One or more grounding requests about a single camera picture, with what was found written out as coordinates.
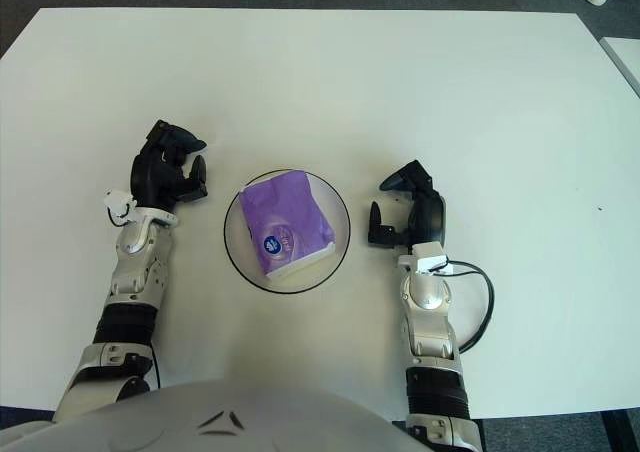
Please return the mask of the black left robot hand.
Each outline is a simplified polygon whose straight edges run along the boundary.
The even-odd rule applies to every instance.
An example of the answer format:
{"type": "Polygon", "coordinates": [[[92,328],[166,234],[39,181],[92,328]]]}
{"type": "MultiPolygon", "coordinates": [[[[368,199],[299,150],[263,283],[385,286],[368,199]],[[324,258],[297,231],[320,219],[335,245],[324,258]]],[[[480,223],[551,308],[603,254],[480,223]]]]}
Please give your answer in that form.
{"type": "Polygon", "coordinates": [[[132,165],[130,189],[137,205],[172,213],[179,202],[206,197],[204,158],[196,155],[189,174],[183,171],[187,157],[206,146],[188,130],[158,120],[132,165]]]}

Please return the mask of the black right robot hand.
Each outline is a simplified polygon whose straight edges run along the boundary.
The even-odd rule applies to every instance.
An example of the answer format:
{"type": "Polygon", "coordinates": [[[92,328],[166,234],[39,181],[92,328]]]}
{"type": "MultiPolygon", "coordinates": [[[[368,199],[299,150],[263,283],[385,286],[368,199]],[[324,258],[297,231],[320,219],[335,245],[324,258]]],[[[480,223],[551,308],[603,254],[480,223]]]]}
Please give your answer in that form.
{"type": "Polygon", "coordinates": [[[397,232],[394,227],[383,225],[378,203],[370,207],[368,243],[382,248],[406,247],[412,251],[414,245],[439,242],[444,245],[446,232],[446,207],[443,197],[434,188],[432,177],[418,160],[406,164],[388,176],[379,185],[380,191],[409,193],[412,207],[407,227],[397,232]]]}

